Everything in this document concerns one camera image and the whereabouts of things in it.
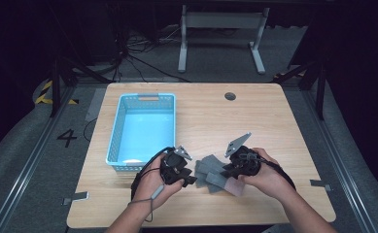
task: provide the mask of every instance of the wooden tabletop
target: wooden tabletop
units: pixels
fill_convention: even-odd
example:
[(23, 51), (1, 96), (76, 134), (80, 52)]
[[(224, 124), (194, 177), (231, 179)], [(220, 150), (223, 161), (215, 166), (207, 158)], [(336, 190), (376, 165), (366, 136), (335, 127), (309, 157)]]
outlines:
[[(311, 186), (319, 174), (292, 115), (282, 88), (271, 83), (113, 83), (107, 87), (76, 192), (89, 198), (73, 202), (71, 228), (108, 227), (130, 201), (135, 173), (118, 175), (106, 164), (113, 122), (123, 93), (168, 92), (176, 95), (176, 147), (183, 145), (195, 160), (214, 154), (224, 158), (227, 144), (251, 132), (245, 146), (265, 148), (292, 178), (298, 193), (327, 221), (335, 212), (323, 187)], [(224, 95), (232, 92), (233, 101)], [(143, 226), (274, 224), (288, 222), (280, 203), (253, 186), (243, 195), (210, 194), (188, 185), (154, 212)]]

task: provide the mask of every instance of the blue plastic basket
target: blue plastic basket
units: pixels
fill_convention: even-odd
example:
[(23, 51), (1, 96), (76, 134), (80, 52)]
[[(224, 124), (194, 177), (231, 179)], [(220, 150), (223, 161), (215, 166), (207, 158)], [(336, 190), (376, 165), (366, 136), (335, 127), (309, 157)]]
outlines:
[(106, 162), (117, 172), (140, 171), (160, 150), (174, 147), (176, 96), (128, 93), (120, 97)]

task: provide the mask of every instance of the hand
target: hand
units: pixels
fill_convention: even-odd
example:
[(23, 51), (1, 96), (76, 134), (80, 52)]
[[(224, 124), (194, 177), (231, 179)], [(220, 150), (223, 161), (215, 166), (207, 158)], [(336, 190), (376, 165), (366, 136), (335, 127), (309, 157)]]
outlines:
[[(252, 150), (257, 152), (264, 159), (279, 164), (277, 160), (270, 157), (264, 149), (253, 148)], [(277, 200), (291, 191), (295, 192), (292, 186), (278, 172), (265, 163), (261, 163), (257, 175), (252, 177), (240, 175), (239, 180), (255, 186), (264, 194), (276, 198)]]
[(147, 172), (147, 174), (141, 178), (132, 201), (149, 199), (161, 185), (164, 185), (164, 189), (153, 201), (153, 210), (155, 210), (161, 205), (163, 205), (170, 196), (172, 196), (174, 193), (182, 189), (182, 186), (184, 183), (183, 179), (170, 185), (167, 185), (164, 183), (164, 180), (162, 179), (160, 175), (160, 170), (159, 170), (161, 159), (164, 156), (165, 156), (165, 153), (163, 153), (158, 158), (156, 158), (152, 162), (152, 164), (150, 164), (146, 168), (146, 170), (142, 172), (142, 174), (144, 174), (145, 172)]

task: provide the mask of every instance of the person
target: person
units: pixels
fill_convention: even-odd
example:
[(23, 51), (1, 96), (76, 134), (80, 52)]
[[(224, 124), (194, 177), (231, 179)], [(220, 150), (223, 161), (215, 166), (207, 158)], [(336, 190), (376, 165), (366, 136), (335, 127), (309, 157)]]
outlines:
[[(279, 164), (264, 149), (253, 148), (253, 150), (266, 160)], [(149, 217), (152, 211), (160, 207), (174, 193), (182, 189), (183, 180), (179, 180), (171, 185), (163, 183), (159, 170), (156, 169), (159, 168), (160, 160), (163, 156), (164, 154), (159, 156), (147, 167), (146, 171), (151, 171), (141, 179), (132, 202), (130, 202), (106, 232), (139, 232), (144, 220)], [(255, 186), (264, 194), (277, 199), (282, 204), (296, 232), (336, 232), (279, 173), (268, 165), (262, 163), (260, 171), (255, 176), (240, 175), (238, 179), (246, 184)], [(151, 196), (162, 185), (164, 189), (152, 200)]]

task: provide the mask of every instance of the dark background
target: dark background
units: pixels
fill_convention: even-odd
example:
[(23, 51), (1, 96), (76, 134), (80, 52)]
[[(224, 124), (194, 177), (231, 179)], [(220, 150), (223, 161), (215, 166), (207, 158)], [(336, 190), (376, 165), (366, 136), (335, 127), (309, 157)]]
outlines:
[[(93, 2), (0, 1), (0, 142), (34, 108), (33, 91), (57, 56), (84, 65), (110, 61), (121, 51), (115, 40), (126, 40), (130, 28), (155, 40), (157, 29), (179, 23), (180, 13), (180, 6), (114, 4), (108, 10)], [(325, 62), (336, 102), (378, 180), (378, 1), (272, 6), (267, 26), (276, 25), (310, 25), (292, 64)]]

